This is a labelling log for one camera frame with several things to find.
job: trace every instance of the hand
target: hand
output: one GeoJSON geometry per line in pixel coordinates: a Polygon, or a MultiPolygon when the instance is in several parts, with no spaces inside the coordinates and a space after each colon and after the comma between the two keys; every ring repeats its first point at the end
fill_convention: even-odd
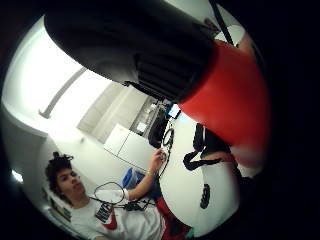
{"type": "Polygon", "coordinates": [[[162,154],[165,154],[162,148],[155,150],[150,158],[149,171],[152,173],[156,173],[159,171],[162,163],[165,159],[162,159],[162,154]]]}

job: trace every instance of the black cable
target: black cable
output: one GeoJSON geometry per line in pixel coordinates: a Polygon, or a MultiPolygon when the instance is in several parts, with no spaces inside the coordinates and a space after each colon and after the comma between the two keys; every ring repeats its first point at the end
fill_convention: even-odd
{"type": "Polygon", "coordinates": [[[101,202],[101,203],[111,204],[111,205],[113,205],[113,208],[123,208],[123,209],[125,209],[125,210],[127,210],[127,211],[132,211],[132,210],[144,211],[144,210],[148,207],[149,204],[155,205],[155,204],[153,204],[153,203],[150,203],[150,201],[151,201],[151,198],[150,198],[150,197],[149,197],[149,199],[148,199],[147,202],[146,202],[145,200],[140,201],[140,199],[138,199],[138,200],[136,200],[136,201],[130,201],[130,202],[128,202],[127,204],[120,204],[120,205],[119,205],[118,203],[120,203],[120,202],[124,199],[125,193],[124,193],[124,188],[123,188],[122,186],[120,186],[120,185],[119,185],[118,183],[116,183],[116,182],[107,182],[107,183],[104,183],[104,184],[96,187],[95,190],[94,190],[94,196],[95,196],[95,198],[93,198],[93,197],[90,197],[90,198],[93,199],[93,200],[99,201],[99,202],[101,202]],[[99,198],[97,197],[97,195],[96,195],[96,192],[97,192],[97,190],[98,190],[99,188],[101,188],[101,187],[103,187],[103,186],[105,186],[105,185],[107,185],[107,184],[111,184],[111,183],[116,184],[116,185],[117,185],[118,187],[120,187],[120,189],[122,190],[122,198],[121,198],[120,201],[118,201],[118,202],[116,202],[116,203],[110,203],[110,202],[101,200],[101,199],[99,199],[99,198]],[[140,206],[138,205],[138,203],[142,203],[142,202],[145,203],[145,205],[144,205],[143,207],[140,207],[140,206]]]}
{"type": "Polygon", "coordinates": [[[107,184],[110,184],[110,183],[114,183],[114,184],[116,184],[118,187],[120,187],[120,189],[122,190],[122,198],[121,198],[121,200],[119,201],[119,202],[117,202],[117,203],[110,203],[110,204],[112,204],[112,205],[117,205],[118,203],[120,203],[123,199],[124,199],[124,189],[123,189],[123,187],[121,187],[118,183],[116,183],[116,182],[107,182],[107,183],[104,183],[104,184],[102,184],[102,185],[100,185],[100,186],[98,186],[98,187],[96,187],[95,189],[94,189],[94,196],[96,197],[96,200],[98,200],[98,201],[101,201],[101,202],[106,202],[106,201],[103,201],[103,200],[100,200],[98,197],[97,197],[97,195],[96,195],[96,192],[97,192],[97,190],[99,189],[99,188],[101,188],[101,187],[103,187],[103,186],[105,186],[105,185],[107,185],[107,184]]]}
{"type": "Polygon", "coordinates": [[[158,176],[158,180],[162,177],[163,172],[167,168],[167,165],[168,165],[169,159],[170,159],[170,155],[171,155],[171,148],[172,148],[172,145],[173,145],[174,129],[173,129],[172,123],[170,121],[169,121],[169,124],[170,124],[169,129],[167,130],[167,132],[164,134],[164,136],[162,138],[162,144],[163,144],[163,146],[167,147],[168,156],[167,156],[167,159],[166,159],[166,164],[165,164],[164,168],[162,169],[161,173],[158,176]],[[169,138],[169,140],[167,142],[165,142],[165,139],[166,139],[166,137],[167,137],[167,135],[169,133],[171,134],[170,138],[169,138]]]}
{"type": "Polygon", "coordinates": [[[218,24],[219,24],[219,26],[220,26],[220,28],[221,28],[221,31],[223,32],[223,34],[224,34],[227,42],[228,42],[229,44],[233,45],[232,38],[231,38],[231,36],[230,36],[230,33],[229,33],[229,31],[228,31],[228,28],[227,28],[225,22],[223,21],[223,18],[222,18],[222,16],[221,16],[220,11],[219,11],[219,9],[218,9],[218,6],[217,6],[217,4],[216,4],[216,1],[214,1],[214,0],[209,0],[209,2],[210,2],[210,4],[211,4],[211,7],[212,7],[213,12],[214,12],[214,15],[215,15],[215,17],[216,17],[216,19],[217,19],[217,21],[218,21],[218,24]]]}

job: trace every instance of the red object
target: red object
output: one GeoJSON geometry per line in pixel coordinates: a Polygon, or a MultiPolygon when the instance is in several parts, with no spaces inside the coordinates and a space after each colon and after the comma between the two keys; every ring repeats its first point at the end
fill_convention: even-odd
{"type": "Polygon", "coordinates": [[[172,226],[170,225],[170,222],[173,220],[173,218],[175,218],[175,216],[169,210],[163,197],[160,197],[157,199],[156,206],[157,206],[160,214],[164,217],[165,223],[166,223],[166,229],[163,233],[161,240],[183,240],[183,239],[185,239],[185,236],[188,233],[188,231],[190,230],[190,227],[183,224],[181,232],[179,234],[171,236],[170,232],[171,232],[172,226]]]}
{"type": "MultiPolygon", "coordinates": [[[[180,109],[230,146],[264,152],[270,134],[270,104],[258,65],[222,41],[214,41],[213,51],[198,85],[178,104],[180,109]]],[[[245,159],[237,161],[248,165],[245,159]]]]}

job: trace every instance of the red cloth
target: red cloth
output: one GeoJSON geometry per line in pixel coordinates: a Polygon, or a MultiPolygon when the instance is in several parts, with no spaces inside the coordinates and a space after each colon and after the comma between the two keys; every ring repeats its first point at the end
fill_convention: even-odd
{"type": "Polygon", "coordinates": [[[162,240],[183,240],[185,239],[185,235],[188,233],[190,227],[187,225],[184,225],[181,223],[169,210],[167,204],[165,203],[163,197],[157,199],[156,206],[162,214],[162,216],[165,219],[165,224],[166,224],[166,230],[164,231],[164,234],[162,236],[162,240]],[[178,234],[175,234],[174,236],[170,235],[172,226],[170,225],[170,222],[173,220],[176,220],[177,222],[180,222],[182,225],[181,231],[178,234]]]}

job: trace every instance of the strap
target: strap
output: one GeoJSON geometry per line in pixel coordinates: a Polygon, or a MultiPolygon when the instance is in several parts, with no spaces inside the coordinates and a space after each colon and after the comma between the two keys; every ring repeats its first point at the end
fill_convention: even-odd
{"type": "Polygon", "coordinates": [[[186,167],[186,169],[188,169],[189,171],[193,171],[196,168],[201,167],[202,165],[213,165],[213,164],[217,164],[222,161],[221,158],[217,158],[214,160],[199,160],[199,161],[191,162],[191,160],[197,154],[198,154],[198,152],[194,151],[194,152],[188,153],[184,156],[183,163],[184,163],[184,166],[186,167]]]}

